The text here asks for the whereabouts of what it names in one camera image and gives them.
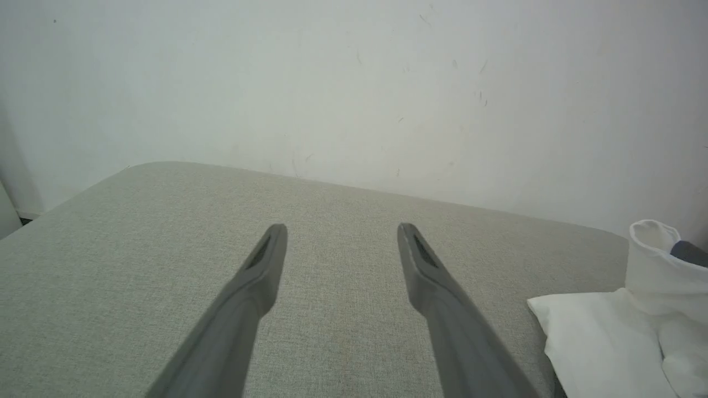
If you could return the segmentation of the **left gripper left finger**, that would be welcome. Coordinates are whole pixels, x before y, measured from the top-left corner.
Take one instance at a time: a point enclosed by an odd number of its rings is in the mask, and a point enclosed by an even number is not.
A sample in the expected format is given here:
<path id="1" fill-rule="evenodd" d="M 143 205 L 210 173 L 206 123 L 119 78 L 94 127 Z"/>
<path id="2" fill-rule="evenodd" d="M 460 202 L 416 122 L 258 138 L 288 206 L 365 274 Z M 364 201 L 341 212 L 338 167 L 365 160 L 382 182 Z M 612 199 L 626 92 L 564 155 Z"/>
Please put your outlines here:
<path id="1" fill-rule="evenodd" d="M 259 322 L 278 297 L 287 242 L 285 225 L 265 230 L 152 383 L 148 397 L 243 395 Z"/>

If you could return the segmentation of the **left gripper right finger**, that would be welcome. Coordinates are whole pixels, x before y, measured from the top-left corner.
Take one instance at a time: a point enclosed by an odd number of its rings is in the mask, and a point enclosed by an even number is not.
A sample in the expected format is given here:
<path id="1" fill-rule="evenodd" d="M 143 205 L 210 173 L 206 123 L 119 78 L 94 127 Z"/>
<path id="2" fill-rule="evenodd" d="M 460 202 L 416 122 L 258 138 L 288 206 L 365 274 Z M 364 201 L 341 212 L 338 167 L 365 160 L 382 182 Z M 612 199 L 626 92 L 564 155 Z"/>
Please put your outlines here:
<path id="1" fill-rule="evenodd" d="M 426 320 L 444 395 L 538 396 L 422 232 L 414 224 L 402 223 L 397 239 L 409 301 Z"/>

